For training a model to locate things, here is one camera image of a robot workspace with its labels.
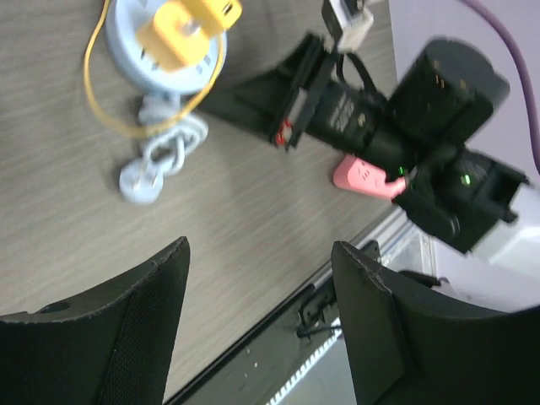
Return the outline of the pink triangular power socket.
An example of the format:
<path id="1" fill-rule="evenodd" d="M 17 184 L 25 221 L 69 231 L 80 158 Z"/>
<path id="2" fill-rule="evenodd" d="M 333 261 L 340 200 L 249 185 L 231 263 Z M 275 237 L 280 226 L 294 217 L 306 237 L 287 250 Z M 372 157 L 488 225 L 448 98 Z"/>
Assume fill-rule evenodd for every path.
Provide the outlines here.
<path id="1" fill-rule="evenodd" d="M 352 155 L 343 158 L 333 172 L 332 181 L 337 188 L 386 200 L 392 200 L 407 186 L 404 177 L 387 181 L 384 170 Z"/>

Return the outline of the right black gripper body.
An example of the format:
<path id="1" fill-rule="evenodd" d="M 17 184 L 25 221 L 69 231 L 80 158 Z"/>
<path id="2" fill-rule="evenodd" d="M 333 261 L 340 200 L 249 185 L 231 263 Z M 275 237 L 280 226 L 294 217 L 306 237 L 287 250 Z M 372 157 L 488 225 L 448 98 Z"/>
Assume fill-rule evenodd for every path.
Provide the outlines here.
<path id="1" fill-rule="evenodd" d="M 300 89 L 271 143 L 294 148 L 307 134 L 342 152 L 359 152 L 375 131 L 386 102 L 376 89 L 354 89 L 335 81 L 322 91 Z"/>

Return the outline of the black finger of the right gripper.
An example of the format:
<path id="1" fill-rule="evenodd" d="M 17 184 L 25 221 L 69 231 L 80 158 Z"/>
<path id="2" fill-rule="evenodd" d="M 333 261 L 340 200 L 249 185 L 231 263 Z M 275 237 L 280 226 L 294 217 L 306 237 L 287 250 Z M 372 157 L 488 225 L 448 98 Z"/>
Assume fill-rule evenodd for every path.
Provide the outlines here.
<path id="1" fill-rule="evenodd" d="M 308 33 L 274 68 L 229 87 L 214 89 L 199 109 L 274 142 L 292 105 L 323 54 L 323 40 Z"/>

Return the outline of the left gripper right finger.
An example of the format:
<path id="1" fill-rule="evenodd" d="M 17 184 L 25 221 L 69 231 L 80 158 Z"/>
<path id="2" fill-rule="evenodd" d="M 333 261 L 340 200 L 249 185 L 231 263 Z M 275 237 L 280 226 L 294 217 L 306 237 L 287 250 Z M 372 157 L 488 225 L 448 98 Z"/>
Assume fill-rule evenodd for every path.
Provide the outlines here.
<path id="1" fill-rule="evenodd" d="M 538 403 L 537 307 L 458 300 L 347 242 L 334 243 L 331 262 L 357 403 Z"/>

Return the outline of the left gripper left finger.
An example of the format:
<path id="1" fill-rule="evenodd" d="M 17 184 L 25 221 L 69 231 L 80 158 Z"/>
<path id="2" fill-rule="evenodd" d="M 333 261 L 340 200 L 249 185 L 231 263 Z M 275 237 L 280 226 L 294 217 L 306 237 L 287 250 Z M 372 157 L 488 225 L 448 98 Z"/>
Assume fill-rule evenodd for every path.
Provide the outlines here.
<path id="1" fill-rule="evenodd" d="M 37 312 L 1 317 L 3 404 L 161 404 L 190 266 L 185 236 Z"/>

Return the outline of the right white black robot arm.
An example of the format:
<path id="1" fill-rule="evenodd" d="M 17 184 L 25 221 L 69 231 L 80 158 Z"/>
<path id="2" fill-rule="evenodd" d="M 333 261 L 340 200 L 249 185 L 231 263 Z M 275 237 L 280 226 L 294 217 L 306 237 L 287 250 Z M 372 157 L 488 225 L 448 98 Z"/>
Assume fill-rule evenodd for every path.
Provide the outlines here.
<path id="1" fill-rule="evenodd" d="M 308 34 L 276 67 L 212 91 L 205 113 L 285 149 L 313 138 L 406 186 L 393 198 L 421 230 L 463 254 L 532 271 L 539 263 L 539 190 L 467 141 L 509 94 L 467 43 L 431 39 L 390 95 L 352 52 Z"/>

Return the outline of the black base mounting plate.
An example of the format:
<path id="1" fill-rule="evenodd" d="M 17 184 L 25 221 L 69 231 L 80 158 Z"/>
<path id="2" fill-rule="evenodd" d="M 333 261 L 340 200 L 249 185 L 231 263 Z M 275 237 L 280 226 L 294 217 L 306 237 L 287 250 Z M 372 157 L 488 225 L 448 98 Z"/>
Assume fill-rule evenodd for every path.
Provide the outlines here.
<path id="1" fill-rule="evenodd" d="M 170 404 L 267 404 L 331 332 L 338 317 L 332 267 L 305 283 L 170 399 Z"/>

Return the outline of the yellow connector block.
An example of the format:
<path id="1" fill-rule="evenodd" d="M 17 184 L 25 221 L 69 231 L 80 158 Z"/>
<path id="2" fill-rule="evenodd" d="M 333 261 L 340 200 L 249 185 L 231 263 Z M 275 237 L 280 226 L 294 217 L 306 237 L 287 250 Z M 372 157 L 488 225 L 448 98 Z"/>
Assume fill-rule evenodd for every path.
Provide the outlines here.
<path id="1" fill-rule="evenodd" d="M 243 7 L 236 0 L 166 1 L 136 31 L 146 55 L 167 73 L 198 64 L 210 41 L 229 30 Z"/>

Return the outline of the aluminium frame rail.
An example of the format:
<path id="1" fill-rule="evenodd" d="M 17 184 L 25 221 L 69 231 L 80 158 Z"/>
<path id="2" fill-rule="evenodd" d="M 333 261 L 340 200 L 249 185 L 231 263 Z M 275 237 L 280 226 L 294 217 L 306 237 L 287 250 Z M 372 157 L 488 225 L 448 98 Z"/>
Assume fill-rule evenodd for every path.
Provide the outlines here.
<path id="1" fill-rule="evenodd" d="M 379 244 L 384 266 L 392 270 L 408 269 L 436 276 L 433 241 L 396 208 L 386 210 L 356 235 L 350 244 L 361 249 L 373 240 Z"/>

